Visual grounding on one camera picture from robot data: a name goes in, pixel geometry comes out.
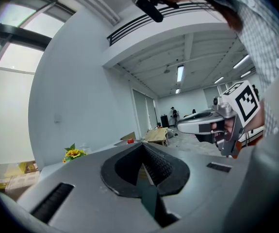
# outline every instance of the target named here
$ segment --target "green leaves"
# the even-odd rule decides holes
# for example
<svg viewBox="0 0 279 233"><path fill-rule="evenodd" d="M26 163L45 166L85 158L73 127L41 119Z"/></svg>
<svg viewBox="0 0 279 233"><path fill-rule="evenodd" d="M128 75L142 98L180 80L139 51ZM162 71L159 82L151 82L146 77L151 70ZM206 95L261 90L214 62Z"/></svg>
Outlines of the green leaves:
<svg viewBox="0 0 279 233"><path fill-rule="evenodd" d="M75 149L76 149L75 144L72 144L70 148L66 148L65 150L66 152L68 152L69 150L75 150Z"/></svg>

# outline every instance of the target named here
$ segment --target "air vent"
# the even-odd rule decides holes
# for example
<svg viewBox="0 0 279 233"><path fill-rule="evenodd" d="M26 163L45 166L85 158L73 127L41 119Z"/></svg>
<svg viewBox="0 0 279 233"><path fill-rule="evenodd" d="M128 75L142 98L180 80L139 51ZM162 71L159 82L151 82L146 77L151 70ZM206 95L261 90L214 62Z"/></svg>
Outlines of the air vent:
<svg viewBox="0 0 279 233"><path fill-rule="evenodd" d="M227 166L227 165L223 165L223 164L218 164L218 163L215 163L215 162L211 162L207 165L207 167L209 168L212 168L212 169L215 169L215 170L218 170L218 171L222 171L222 172L230 172L231 170L231 166Z"/></svg>
<svg viewBox="0 0 279 233"><path fill-rule="evenodd" d="M72 185L60 183L32 212L32 215L40 221L48 223L72 189Z"/></svg>

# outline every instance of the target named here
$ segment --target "hand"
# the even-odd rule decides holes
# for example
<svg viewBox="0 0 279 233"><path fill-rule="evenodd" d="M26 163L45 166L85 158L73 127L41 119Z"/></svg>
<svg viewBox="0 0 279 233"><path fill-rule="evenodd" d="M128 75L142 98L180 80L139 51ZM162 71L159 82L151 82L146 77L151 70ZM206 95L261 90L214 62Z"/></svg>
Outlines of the hand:
<svg viewBox="0 0 279 233"><path fill-rule="evenodd" d="M229 133L232 132L233 125L234 125L234 118L230 118L230 119L225 120L225 130L228 131ZM215 130L216 128L217 128L217 124L212 123L212 130Z"/></svg>

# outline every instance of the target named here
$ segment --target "person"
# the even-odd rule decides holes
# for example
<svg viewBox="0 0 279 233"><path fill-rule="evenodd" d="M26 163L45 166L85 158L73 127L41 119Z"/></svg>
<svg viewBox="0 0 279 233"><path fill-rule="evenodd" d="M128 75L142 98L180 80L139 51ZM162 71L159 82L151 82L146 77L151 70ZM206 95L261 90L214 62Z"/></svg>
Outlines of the person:
<svg viewBox="0 0 279 233"><path fill-rule="evenodd" d="M254 92L256 94L256 97L257 97L258 101L260 101L258 89L256 88L256 86L254 84L252 85L252 88L254 88Z"/></svg>
<svg viewBox="0 0 279 233"><path fill-rule="evenodd" d="M173 117L173 118L174 118L174 120L175 120L175 126L174 126L174 127L177 127L177 110L175 110L174 107L172 107L171 109L172 109L172 111L173 111L173 115L170 116L170 117Z"/></svg>
<svg viewBox="0 0 279 233"><path fill-rule="evenodd" d="M158 3L177 3L188 0L155 0ZM228 22L246 50L260 77L263 91L279 74L279 8L277 0L206 0ZM225 129L232 132L234 120L225 122ZM245 126L245 132L265 125L264 136L279 131L275 116L265 100L260 110Z"/></svg>

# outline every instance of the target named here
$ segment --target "ceiling light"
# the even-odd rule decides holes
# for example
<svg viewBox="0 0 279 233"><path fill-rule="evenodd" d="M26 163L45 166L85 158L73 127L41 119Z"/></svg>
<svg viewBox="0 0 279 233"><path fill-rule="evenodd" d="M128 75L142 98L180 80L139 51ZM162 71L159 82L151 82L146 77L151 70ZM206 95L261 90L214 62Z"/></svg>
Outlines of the ceiling light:
<svg viewBox="0 0 279 233"><path fill-rule="evenodd" d="M223 80L224 77L221 77L220 79L218 79L215 83L218 83L219 81Z"/></svg>
<svg viewBox="0 0 279 233"><path fill-rule="evenodd" d="M239 63L237 63L234 67L233 67L233 69L236 69L236 68L238 68L242 63L244 63L246 60L248 60L249 59L249 54L248 55L246 55L243 59L241 59L240 61L239 61Z"/></svg>
<svg viewBox="0 0 279 233"><path fill-rule="evenodd" d="M251 73L251 71L248 71L247 73L243 74L243 75L241 76L241 78L247 76L249 73Z"/></svg>
<svg viewBox="0 0 279 233"><path fill-rule="evenodd" d="M182 79L183 69L184 69L184 66L178 67L178 72L177 72L177 82L180 82L180 81L181 81L181 79Z"/></svg>

